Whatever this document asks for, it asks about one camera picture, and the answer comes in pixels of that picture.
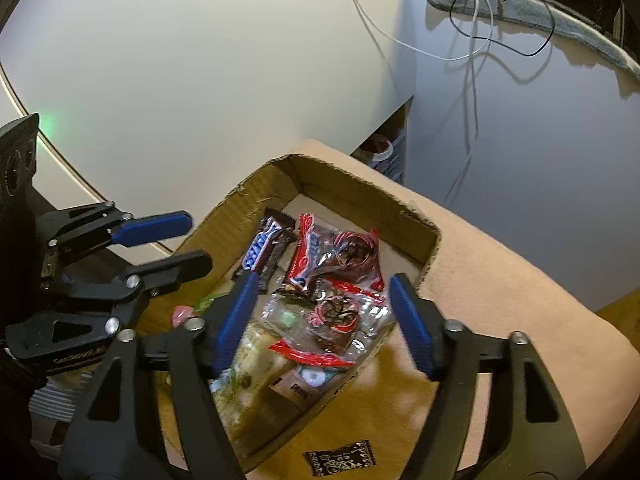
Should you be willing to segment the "grey window sill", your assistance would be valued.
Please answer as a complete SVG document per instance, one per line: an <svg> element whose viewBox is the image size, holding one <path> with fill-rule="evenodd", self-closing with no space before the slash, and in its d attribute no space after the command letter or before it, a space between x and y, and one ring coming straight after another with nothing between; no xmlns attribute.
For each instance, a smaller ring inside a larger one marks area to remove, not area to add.
<svg viewBox="0 0 640 480"><path fill-rule="evenodd" d="M435 9L449 14L472 15L474 12L473 0L426 1ZM498 3L498 0L488 1L495 21L521 25L541 32L551 32L552 36L577 41L578 44L597 52L608 62L639 79L639 63L630 54L593 27L573 18L570 14L555 9L549 3L540 0L506 0L505 3ZM486 0L480 0L478 15L482 18L490 18Z"/></svg>

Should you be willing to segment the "mint candy teal packet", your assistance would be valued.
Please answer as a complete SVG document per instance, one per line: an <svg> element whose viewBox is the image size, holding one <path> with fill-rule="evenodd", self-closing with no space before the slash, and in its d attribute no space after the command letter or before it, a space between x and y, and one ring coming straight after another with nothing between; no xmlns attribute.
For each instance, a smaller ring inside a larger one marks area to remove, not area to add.
<svg viewBox="0 0 640 480"><path fill-rule="evenodd" d="M323 390L337 375L337 370L329 367L299 365L296 368L296 373L310 388Z"/></svg>

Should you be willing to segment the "red clear snack bag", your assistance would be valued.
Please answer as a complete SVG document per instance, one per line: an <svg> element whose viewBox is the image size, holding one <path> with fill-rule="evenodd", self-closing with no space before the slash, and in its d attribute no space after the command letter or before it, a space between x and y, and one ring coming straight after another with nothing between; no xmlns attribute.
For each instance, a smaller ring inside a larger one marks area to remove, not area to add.
<svg viewBox="0 0 640 480"><path fill-rule="evenodd" d="M327 368L358 365L395 322L380 292L324 276L310 295L281 287L259 321L276 336L270 349L297 364Z"/></svg>
<svg viewBox="0 0 640 480"><path fill-rule="evenodd" d="M353 283L369 281L370 289L382 292L385 282L380 267L378 230L333 233L329 249L320 260L319 269L324 274L334 274Z"/></svg>

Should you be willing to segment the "Snickers bar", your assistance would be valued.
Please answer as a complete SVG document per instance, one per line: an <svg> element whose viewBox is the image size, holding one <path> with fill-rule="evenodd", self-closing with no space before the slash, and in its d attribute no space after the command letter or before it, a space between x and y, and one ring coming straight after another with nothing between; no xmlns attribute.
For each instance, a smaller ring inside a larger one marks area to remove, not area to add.
<svg viewBox="0 0 640 480"><path fill-rule="evenodd" d="M277 292L310 297L320 268L333 250L332 242L333 232L329 228L319 226L313 214L301 214L295 252Z"/></svg>
<svg viewBox="0 0 640 480"><path fill-rule="evenodd" d="M250 246L232 274L232 280L236 281L245 272L256 273L259 293L265 295L280 258L296 239L295 226L296 221L288 214L266 208Z"/></svg>

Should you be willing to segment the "large cracker pack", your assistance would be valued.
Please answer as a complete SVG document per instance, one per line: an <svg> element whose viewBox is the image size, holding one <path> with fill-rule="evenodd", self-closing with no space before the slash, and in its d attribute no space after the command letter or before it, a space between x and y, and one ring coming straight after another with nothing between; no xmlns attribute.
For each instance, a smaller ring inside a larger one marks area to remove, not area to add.
<svg viewBox="0 0 640 480"><path fill-rule="evenodd" d="M277 337L252 321L231 367L212 385L224 429L232 442L259 448L298 417L296 405L271 385L292 370L293 362L271 349Z"/></svg>

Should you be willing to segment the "black patterned candy packet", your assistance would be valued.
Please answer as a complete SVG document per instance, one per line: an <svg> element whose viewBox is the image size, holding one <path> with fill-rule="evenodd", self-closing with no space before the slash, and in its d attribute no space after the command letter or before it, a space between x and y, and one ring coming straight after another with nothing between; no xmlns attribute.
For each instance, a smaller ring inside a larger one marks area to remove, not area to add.
<svg viewBox="0 0 640 480"><path fill-rule="evenodd" d="M304 456L314 477L332 476L332 474L366 469L376 465L368 440L360 440L334 450L305 452Z"/></svg>

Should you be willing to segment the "cardboard box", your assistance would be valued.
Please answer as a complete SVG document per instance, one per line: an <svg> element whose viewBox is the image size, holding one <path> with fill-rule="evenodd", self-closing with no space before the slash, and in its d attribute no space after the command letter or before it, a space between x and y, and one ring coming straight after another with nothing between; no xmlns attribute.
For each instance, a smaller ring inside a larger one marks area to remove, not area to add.
<svg viewBox="0 0 640 480"><path fill-rule="evenodd" d="M232 362L212 385L233 451L252 470L282 448L371 362L392 331L390 280L418 282L439 230L385 184L288 155L241 182L184 241L214 266L152 300L140 326L202 312L248 270L259 296Z"/></svg>

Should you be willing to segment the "green candy packet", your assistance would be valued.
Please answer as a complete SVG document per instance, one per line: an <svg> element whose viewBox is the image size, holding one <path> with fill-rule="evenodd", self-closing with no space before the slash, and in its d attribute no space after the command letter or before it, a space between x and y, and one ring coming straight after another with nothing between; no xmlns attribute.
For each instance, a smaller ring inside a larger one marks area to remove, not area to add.
<svg viewBox="0 0 640 480"><path fill-rule="evenodd" d="M222 294L209 294L202 297L196 304L193 306L193 311L197 314L204 313L216 299L221 298Z"/></svg>

